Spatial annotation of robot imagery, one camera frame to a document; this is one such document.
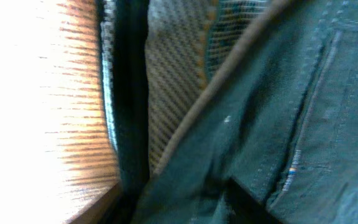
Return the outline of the black shorts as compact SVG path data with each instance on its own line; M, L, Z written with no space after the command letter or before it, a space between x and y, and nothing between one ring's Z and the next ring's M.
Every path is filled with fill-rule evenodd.
M101 223L358 223L358 0L99 1Z

